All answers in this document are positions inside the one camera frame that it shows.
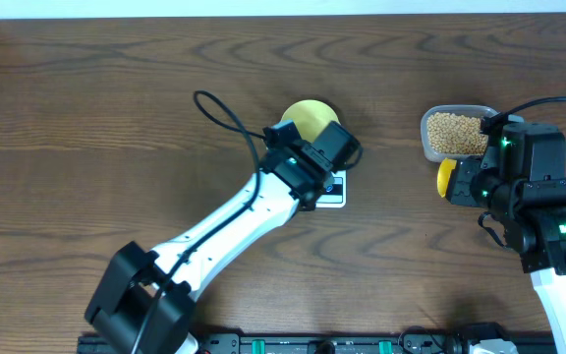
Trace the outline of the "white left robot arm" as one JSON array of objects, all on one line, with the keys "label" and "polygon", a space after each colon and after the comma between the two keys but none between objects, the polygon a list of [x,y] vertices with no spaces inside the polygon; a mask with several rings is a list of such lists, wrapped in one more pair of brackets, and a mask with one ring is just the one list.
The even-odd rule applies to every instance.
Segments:
[{"label": "white left robot arm", "polygon": [[118,353],[196,353],[196,302],[215,276],[261,236],[315,209],[335,173],[361,149],[337,122],[308,142],[295,124],[264,131],[266,153],[249,182],[183,234],[149,251],[136,242],[110,260],[85,320]]}]

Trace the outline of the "pale yellow bowl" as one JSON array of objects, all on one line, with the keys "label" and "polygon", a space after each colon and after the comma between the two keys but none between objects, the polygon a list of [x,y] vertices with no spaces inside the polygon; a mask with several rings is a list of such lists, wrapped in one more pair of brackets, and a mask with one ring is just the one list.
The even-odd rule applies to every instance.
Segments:
[{"label": "pale yellow bowl", "polygon": [[281,121],[292,121],[301,138],[310,143],[313,143],[331,122],[340,123],[330,105],[314,99],[295,102],[283,113]]}]

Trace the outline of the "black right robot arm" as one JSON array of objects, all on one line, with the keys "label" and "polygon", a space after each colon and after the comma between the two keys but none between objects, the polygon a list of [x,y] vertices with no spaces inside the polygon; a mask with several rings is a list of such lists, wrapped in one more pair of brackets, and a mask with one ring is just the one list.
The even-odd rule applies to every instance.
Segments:
[{"label": "black right robot arm", "polygon": [[566,140],[553,125],[507,122],[487,131],[482,156],[444,159],[437,190],[450,204],[480,207],[504,229],[487,232],[516,252],[566,353]]}]

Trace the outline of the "black mounting rail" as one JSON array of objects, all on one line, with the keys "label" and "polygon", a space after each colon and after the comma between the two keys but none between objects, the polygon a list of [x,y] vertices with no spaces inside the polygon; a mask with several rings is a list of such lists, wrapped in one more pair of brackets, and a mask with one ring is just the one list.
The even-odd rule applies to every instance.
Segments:
[{"label": "black mounting rail", "polygon": [[466,324],[453,329],[413,325],[397,333],[266,334],[202,327],[199,353],[555,353],[554,337],[542,331],[508,331],[498,323]]}]

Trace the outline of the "yellow measuring scoop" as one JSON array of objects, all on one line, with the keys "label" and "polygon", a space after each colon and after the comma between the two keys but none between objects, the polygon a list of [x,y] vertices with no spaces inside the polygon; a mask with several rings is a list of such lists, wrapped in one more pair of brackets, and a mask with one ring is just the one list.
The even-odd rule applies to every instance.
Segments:
[{"label": "yellow measuring scoop", "polygon": [[438,167],[436,176],[436,189],[441,198],[445,198],[451,179],[451,173],[456,168],[457,160],[444,158]]}]

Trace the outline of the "clear container of soybeans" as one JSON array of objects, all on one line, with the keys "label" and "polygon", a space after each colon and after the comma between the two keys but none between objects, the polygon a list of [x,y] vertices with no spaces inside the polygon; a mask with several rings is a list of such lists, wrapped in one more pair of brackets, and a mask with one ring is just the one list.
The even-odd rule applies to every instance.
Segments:
[{"label": "clear container of soybeans", "polygon": [[424,157],[431,162],[483,155],[487,136],[480,133],[481,121],[497,112],[481,105],[439,105],[421,119]]}]

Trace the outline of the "white digital kitchen scale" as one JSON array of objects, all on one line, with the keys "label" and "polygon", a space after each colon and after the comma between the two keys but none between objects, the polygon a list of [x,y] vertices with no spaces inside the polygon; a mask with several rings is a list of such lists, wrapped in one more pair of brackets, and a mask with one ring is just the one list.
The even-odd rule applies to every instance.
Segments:
[{"label": "white digital kitchen scale", "polygon": [[347,173],[339,171],[332,176],[332,183],[316,201],[317,208],[341,208],[347,202]]}]

